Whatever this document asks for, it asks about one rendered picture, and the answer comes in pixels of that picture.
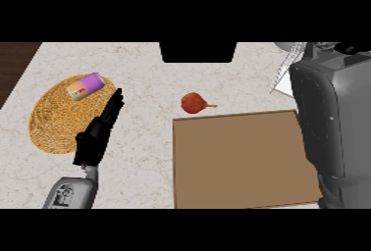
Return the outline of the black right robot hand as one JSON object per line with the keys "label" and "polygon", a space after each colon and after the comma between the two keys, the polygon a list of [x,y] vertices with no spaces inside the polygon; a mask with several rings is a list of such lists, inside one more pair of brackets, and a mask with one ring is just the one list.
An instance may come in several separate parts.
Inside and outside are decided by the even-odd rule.
{"label": "black right robot hand", "polygon": [[371,51],[371,43],[366,42],[341,42],[334,50],[346,55],[355,55],[359,52]]}

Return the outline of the red squash with stem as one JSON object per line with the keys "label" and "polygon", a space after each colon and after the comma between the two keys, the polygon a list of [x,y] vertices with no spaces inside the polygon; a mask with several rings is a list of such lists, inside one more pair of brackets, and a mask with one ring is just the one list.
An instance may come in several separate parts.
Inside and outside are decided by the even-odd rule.
{"label": "red squash with stem", "polygon": [[208,104],[201,95],[191,92],[182,98],[182,108],[189,114],[196,114],[205,108],[216,108],[216,105]]}

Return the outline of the oval wicker tray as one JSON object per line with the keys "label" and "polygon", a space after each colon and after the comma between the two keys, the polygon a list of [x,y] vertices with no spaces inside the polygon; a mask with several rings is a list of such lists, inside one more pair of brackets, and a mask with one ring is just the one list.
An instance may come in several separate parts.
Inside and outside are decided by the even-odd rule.
{"label": "oval wicker tray", "polygon": [[105,86],[81,101],[74,101],[66,87],[87,74],[74,75],[57,82],[43,93],[29,115],[29,138],[46,153],[66,154],[77,149],[75,135],[83,132],[96,116],[102,114],[115,86],[102,76]]}

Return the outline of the black appliance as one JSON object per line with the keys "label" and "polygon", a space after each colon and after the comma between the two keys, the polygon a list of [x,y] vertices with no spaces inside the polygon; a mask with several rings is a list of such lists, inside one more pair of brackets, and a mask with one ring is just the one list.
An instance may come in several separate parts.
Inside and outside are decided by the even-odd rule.
{"label": "black appliance", "polygon": [[165,63],[230,63],[235,42],[161,42],[162,61]]}

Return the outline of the brown wooden cutting board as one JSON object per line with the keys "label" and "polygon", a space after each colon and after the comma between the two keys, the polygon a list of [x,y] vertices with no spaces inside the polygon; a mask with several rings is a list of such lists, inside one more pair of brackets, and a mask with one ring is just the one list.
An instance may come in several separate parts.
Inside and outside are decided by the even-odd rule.
{"label": "brown wooden cutting board", "polygon": [[173,121],[179,209],[313,203],[322,193],[294,111]]}

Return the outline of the purple and orange can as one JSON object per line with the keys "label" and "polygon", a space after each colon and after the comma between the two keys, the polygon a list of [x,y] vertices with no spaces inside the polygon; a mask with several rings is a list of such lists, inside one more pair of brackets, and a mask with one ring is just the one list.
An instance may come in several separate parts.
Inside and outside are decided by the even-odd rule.
{"label": "purple and orange can", "polygon": [[66,86],[66,92],[74,101],[83,100],[105,87],[105,82],[97,73],[91,73],[81,79],[74,80]]}

